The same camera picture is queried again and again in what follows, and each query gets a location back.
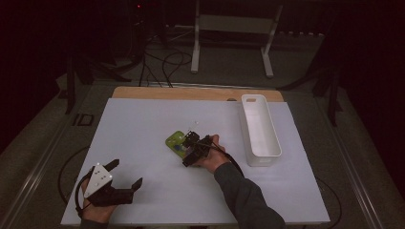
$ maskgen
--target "white table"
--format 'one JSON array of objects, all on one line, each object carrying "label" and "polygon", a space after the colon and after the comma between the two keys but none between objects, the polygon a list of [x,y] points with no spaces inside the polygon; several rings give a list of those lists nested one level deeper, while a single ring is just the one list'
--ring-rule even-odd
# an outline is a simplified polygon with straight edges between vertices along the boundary
[{"label": "white table", "polygon": [[[240,102],[111,98],[79,177],[98,162],[106,164],[115,158],[120,159],[111,171],[115,188],[129,188],[143,177],[134,203],[120,205],[112,224],[236,223],[213,176],[202,168],[185,168],[164,144],[175,131],[186,132],[199,121],[195,132],[219,134],[220,143],[238,161],[245,177],[262,188],[267,204],[286,223],[330,221],[288,104],[269,103],[283,154],[271,166],[261,168],[246,164],[240,107]],[[80,223],[73,198],[61,223]]]}]

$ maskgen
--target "dark background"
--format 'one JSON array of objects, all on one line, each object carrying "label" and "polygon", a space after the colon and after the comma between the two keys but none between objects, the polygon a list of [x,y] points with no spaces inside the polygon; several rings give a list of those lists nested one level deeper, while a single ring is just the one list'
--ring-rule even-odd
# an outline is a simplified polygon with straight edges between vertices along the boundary
[{"label": "dark background", "polygon": [[[109,33],[104,30],[111,27],[94,8],[97,4],[108,5],[108,1],[85,2],[85,5],[79,1],[57,0],[0,3],[0,152],[59,93],[54,80],[66,72],[70,44],[82,47],[93,44],[88,47],[93,50],[87,52],[111,53]],[[405,141],[404,4],[393,0],[362,1],[364,4],[358,1],[289,2],[292,3],[285,5],[278,31],[327,35],[313,63],[318,67],[330,63],[342,67],[340,85],[347,90],[405,197],[402,169],[405,163],[402,149]],[[215,9],[214,5],[213,1],[205,2],[208,10]],[[193,25],[192,1],[167,1],[164,7],[169,25]]]}]

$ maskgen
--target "person's left hand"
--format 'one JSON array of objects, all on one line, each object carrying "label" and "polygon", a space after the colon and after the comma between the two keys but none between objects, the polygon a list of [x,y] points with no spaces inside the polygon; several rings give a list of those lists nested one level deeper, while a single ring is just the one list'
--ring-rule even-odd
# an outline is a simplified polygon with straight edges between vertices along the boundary
[{"label": "person's left hand", "polygon": [[[85,179],[81,184],[81,191],[86,191],[87,185],[89,184],[89,179]],[[95,207],[86,198],[83,200],[83,219],[88,219],[100,223],[106,223],[110,220],[110,216],[116,210],[117,205],[107,206],[107,207]]]}]

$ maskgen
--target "floor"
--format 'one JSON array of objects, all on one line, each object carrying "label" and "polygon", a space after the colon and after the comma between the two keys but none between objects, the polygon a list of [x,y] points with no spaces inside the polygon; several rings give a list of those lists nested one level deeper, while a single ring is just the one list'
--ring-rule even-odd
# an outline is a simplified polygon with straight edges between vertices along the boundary
[{"label": "floor", "polygon": [[[208,39],[212,34],[206,34],[208,38],[202,42],[197,74],[190,72],[190,63],[168,63],[187,62],[189,55],[178,52],[166,62],[161,61],[177,51],[191,54],[192,35],[187,32],[182,28],[169,33],[169,38],[176,38],[169,43],[176,50],[164,50],[158,39],[151,42],[145,60],[150,72],[144,71],[142,86],[167,87],[164,69],[168,75],[175,70],[169,76],[173,87],[274,89],[305,74],[323,39],[278,34],[269,54],[274,70],[274,78],[269,79],[265,77],[257,45],[244,41],[241,47],[240,40],[233,40],[223,41],[219,46]],[[63,198],[74,189],[86,156],[85,147],[92,141],[105,103],[116,86],[137,86],[141,72],[139,65],[124,73],[124,77],[132,79],[130,83],[95,73],[93,85],[77,83],[77,101],[71,115],[65,114],[66,100],[55,97],[21,132],[0,157],[2,228],[65,228],[60,225],[65,210]],[[62,75],[58,83],[63,90],[66,77]],[[327,98],[313,97],[310,91],[313,85],[310,81],[282,94],[291,109],[331,222],[288,228],[403,228],[404,200],[344,90],[340,89],[338,95],[341,111],[336,114],[337,127],[332,127],[325,115]],[[93,115],[95,120],[89,126],[74,125],[76,115]]]}]

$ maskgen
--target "hand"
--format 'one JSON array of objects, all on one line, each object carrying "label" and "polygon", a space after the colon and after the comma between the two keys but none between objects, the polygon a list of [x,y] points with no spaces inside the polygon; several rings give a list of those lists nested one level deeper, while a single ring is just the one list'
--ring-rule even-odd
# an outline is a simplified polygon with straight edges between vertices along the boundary
[{"label": "hand", "polygon": [[[220,145],[220,137],[218,135],[212,135],[210,139],[212,140],[214,147],[217,145],[225,152],[225,148]],[[194,165],[200,165],[211,174],[214,174],[218,167],[227,162],[229,162],[229,159],[223,153],[215,149],[210,149],[208,156],[200,158]]]},{"label": "hand", "polygon": [[[85,179],[81,184],[81,191],[84,194],[87,185],[89,184],[89,179]],[[96,221],[100,223],[106,223],[110,220],[110,216],[116,210],[117,206],[107,206],[107,207],[95,207],[86,198],[83,200],[83,219],[88,219],[91,221]]]}]

